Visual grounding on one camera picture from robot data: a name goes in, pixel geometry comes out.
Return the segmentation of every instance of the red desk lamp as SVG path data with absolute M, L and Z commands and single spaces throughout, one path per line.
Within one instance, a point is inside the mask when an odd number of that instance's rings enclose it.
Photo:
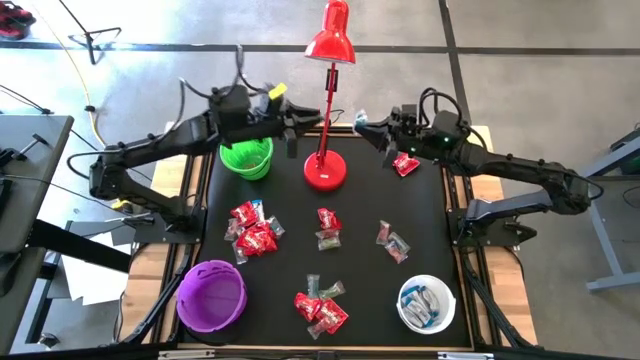
M 305 56 L 330 61 L 329 82 L 327 86 L 327 112 L 324 117 L 324 129 L 318 150 L 311 154 L 304 164 L 304 177 L 315 189 L 332 191 L 340 187 L 347 177 L 347 164 L 340 154 L 327 150 L 327 135 L 331 126 L 331 102 L 336 89 L 336 62 L 355 64 L 356 54 L 351 41 L 347 38 L 349 5 L 344 0 L 329 0 L 324 8 L 322 31 L 313 38 Z

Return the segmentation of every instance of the desk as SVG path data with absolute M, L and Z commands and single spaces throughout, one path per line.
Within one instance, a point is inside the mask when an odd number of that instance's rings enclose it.
M 486 140 L 492 149 L 489 129 L 484 126 L 474 127 Z M 179 193 L 181 178 L 186 157 L 177 156 L 158 162 L 152 183 L 152 188 L 164 195 L 173 196 Z M 197 171 L 192 173 L 189 187 L 195 189 Z M 457 179 L 458 188 L 462 189 L 462 180 Z M 503 197 L 500 180 L 491 176 L 477 176 L 472 179 L 474 194 L 478 198 L 498 200 Z M 460 206 L 466 206 L 461 199 Z M 129 282 L 123 298 L 123 326 L 122 337 L 130 334 L 149 311 L 160 291 L 162 273 L 167 257 L 168 246 L 154 244 L 148 246 L 133 262 L 129 272 Z M 182 251 L 179 249 L 176 266 L 180 263 Z M 486 248 L 487 265 L 494 298 L 509 321 L 518 329 L 520 334 L 529 342 L 536 343 L 533 321 L 527 300 L 525 285 L 518 263 L 512 255 L 502 248 Z M 487 343 L 490 343 L 490 331 L 487 312 L 481 300 L 476 297 L 481 332 Z M 161 341 L 167 339 L 173 321 L 175 301 L 169 302 L 164 316 Z M 200 345 L 189 344 L 190 348 Z

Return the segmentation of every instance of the red wrapped candy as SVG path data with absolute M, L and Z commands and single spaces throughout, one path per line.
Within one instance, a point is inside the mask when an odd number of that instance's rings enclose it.
M 237 247 L 244 249 L 244 254 L 262 255 L 265 251 L 276 251 L 276 234 L 269 223 L 260 221 L 246 229 L 238 239 Z
M 296 306 L 296 309 L 298 309 L 298 312 L 304 316 L 308 322 L 311 322 L 320 310 L 320 307 L 322 307 L 322 300 L 310 299 L 307 295 L 298 293 L 296 294 L 293 304 Z
M 344 324 L 349 315 L 347 315 L 338 304 L 336 304 L 333 299 L 327 299 L 322 304 L 320 311 L 316 313 L 316 319 L 322 321 L 325 317 L 329 317 L 331 322 L 334 322 L 335 325 L 329 328 L 327 332 L 331 335 L 335 334 L 336 331 Z
M 231 215 L 238 219 L 238 226 L 247 227 L 258 221 L 258 213 L 254 209 L 251 201 L 231 210 Z
M 415 170 L 418 166 L 420 166 L 420 161 L 418 159 L 409 157 L 409 154 L 402 153 L 398 155 L 398 157 L 393 160 L 393 166 L 396 168 L 396 171 L 400 176 L 405 177 L 409 175 L 410 172 Z
M 342 223 L 338 220 L 334 211 L 325 208 L 318 209 L 318 217 L 320 218 L 320 226 L 323 229 L 342 229 Z

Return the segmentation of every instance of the concrete floor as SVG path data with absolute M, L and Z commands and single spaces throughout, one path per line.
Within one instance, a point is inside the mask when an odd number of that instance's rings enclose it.
M 77 33 L 56 1 L 34 1 L 57 33 Z M 122 26 L 118 38 L 137 43 L 306 44 L 320 28 L 325 0 L 242 0 L 158 3 L 151 0 L 81 0 L 66 3 L 90 29 Z M 640 47 L 633 0 L 449 0 L 458 46 L 468 47 Z M 351 0 L 348 33 L 356 45 L 445 46 L 438 0 Z M 53 42 L 43 21 L 27 41 Z M 108 142 L 158 132 L 178 109 L 178 77 L 207 89 L 231 80 L 232 53 L 108 52 L 97 65 L 72 51 L 100 109 L 99 128 Z M 93 141 L 82 111 L 82 90 L 64 52 L 0 50 L 0 82 L 57 114 L 76 118 L 74 129 Z M 545 158 L 580 169 L 633 129 L 640 112 L 640 57 L 461 55 L 461 70 L 474 124 L 488 125 L 496 151 Z M 248 53 L 245 72 L 256 82 L 285 82 L 296 103 L 322 106 L 325 65 L 299 53 Z M 357 65 L 341 66 L 336 107 L 351 121 L 359 109 L 379 119 L 393 105 L 415 102 L 427 86 L 454 94 L 446 54 L 357 54 Z M 23 74 L 28 73 L 25 81 Z M 185 114 L 204 109 L 189 97 Z M 5 113 L 34 113 L 2 97 Z M 87 148 L 71 137 L 65 155 Z M 141 169 L 151 175 L 152 166 Z M 54 181 L 86 194 L 86 183 L 61 165 Z M 503 181 L 505 195 L 531 187 Z M 621 212 L 637 211 L 621 207 Z M 41 218 L 112 217 L 108 210 L 51 189 Z M 541 345 L 561 351 L 637 358 L 640 345 L 640 285 L 590 295 L 585 282 L 610 274 L 588 216 L 530 215 L 539 231 L 522 246 L 527 291 Z M 616 243 L 624 266 L 637 269 L 640 246 Z M 25 314 L 33 311 L 30 306 Z M 115 303 L 82 307 L 55 301 L 45 330 L 57 334 L 58 349 L 108 343 Z M 21 328 L 13 351 L 26 346 Z

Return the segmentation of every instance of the tripod stand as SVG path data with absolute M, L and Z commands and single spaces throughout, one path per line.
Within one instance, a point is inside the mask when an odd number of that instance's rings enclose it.
M 112 28 L 102 29 L 102 30 L 87 31 L 87 29 L 85 29 L 84 26 L 82 26 L 82 24 L 80 23 L 78 18 L 76 18 L 76 16 L 73 15 L 71 10 L 69 10 L 67 5 L 62 0 L 59 0 L 59 1 L 60 1 L 60 4 L 62 4 L 62 6 L 65 8 L 65 10 L 67 10 L 69 15 L 71 15 L 73 20 L 76 22 L 76 24 L 78 24 L 78 26 L 80 27 L 80 29 L 82 29 L 82 32 L 83 32 L 82 35 L 69 35 L 69 40 L 86 47 L 87 50 L 89 50 L 89 60 L 91 60 L 91 65 L 95 65 L 96 64 L 96 58 L 95 58 L 95 55 L 94 55 L 93 51 L 94 51 L 94 49 L 100 50 L 100 47 L 96 46 L 94 48 L 93 42 L 95 41 L 95 39 L 93 38 L 92 35 L 102 34 L 102 33 L 111 32 L 111 31 L 117 31 L 116 36 L 118 36 L 120 34 L 120 32 L 122 31 L 122 28 L 120 28 L 120 27 L 112 27 Z M 83 36 L 84 37 L 84 41 L 78 40 L 77 38 L 79 36 Z

